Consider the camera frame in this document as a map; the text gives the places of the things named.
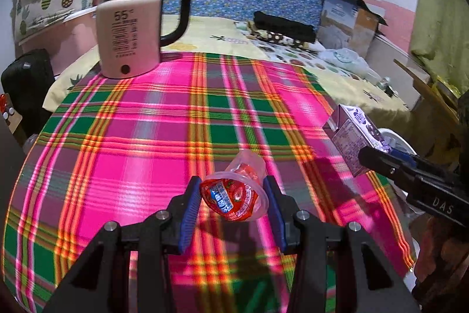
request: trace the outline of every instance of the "plastic bag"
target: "plastic bag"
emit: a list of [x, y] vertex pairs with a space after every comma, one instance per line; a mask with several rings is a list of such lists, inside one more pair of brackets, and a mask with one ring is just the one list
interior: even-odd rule
[[30, 150], [32, 149], [32, 146], [34, 145], [34, 142], [36, 142], [36, 140], [38, 139], [38, 135], [37, 134], [33, 134], [31, 137], [29, 137], [24, 145], [23, 145], [23, 152], [24, 154], [28, 154], [30, 152]]
[[349, 50], [348, 48], [325, 50], [320, 52], [317, 56], [329, 64], [354, 73], [373, 85], [381, 79], [381, 76], [370, 68], [364, 58], [358, 56], [355, 51]]

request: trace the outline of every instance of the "cardboard box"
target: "cardboard box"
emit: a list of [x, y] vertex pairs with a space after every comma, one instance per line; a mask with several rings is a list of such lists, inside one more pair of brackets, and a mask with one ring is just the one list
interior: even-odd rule
[[323, 0], [317, 39], [326, 48], [349, 48], [366, 57], [378, 24], [387, 25], [363, 0]]
[[391, 152], [379, 130], [356, 106], [339, 104], [323, 126], [354, 177], [364, 174], [369, 169], [358, 161], [358, 152], [365, 146]]

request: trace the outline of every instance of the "strawberry jelly cup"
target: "strawberry jelly cup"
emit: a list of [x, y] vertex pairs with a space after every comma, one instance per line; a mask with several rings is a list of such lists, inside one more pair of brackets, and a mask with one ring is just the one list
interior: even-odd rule
[[[266, 163], [259, 155], [253, 153], [250, 150], [241, 150], [233, 161], [228, 165], [225, 171], [214, 172], [211, 175], [206, 176], [204, 181], [201, 183], [201, 194], [204, 201], [207, 205], [212, 208], [215, 212], [224, 216], [228, 220], [233, 221], [254, 221], [261, 218], [267, 212], [269, 208], [269, 199], [267, 194], [262, 188], [262, 183], [266, 177]], [[252, 191], [257, 194], [255, 199], [254, 206], [252, 207], [252, 214], [249, 216], [250, 211], [243, 213], [241, 216], [234, 219], [229, 219], [224, 213], [217, 211], [216, 207], [213, 208], [213, 200], [208, 201], [207, 195], [204, 195], [202, 189], [206, 186], [206, 182], [209, 180], [232, 180], [238, 181], [245, 186], [249, 186]]]

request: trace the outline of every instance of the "black suitcase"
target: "black suitcase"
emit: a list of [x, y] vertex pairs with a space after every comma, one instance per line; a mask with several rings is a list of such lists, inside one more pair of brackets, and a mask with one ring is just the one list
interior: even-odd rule
[[54, 81], [49, 54], [43, 49], [25, 53], [1, 74], [3, 90], [23, 116], [21, 126], [27, 137], [39, 133], [51, 116], [42, 104]]

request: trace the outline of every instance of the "red label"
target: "red label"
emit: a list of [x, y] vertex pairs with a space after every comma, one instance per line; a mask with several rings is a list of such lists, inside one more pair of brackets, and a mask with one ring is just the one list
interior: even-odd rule
[[[259, 183], [249, 165], [241, 164], [235, 172]], [[244, 221], [252, 216], [257, 200], [257, 193], [250, 186], [227, 178], [203, 181], [200, 194], [208, 207], [229, 221]]]

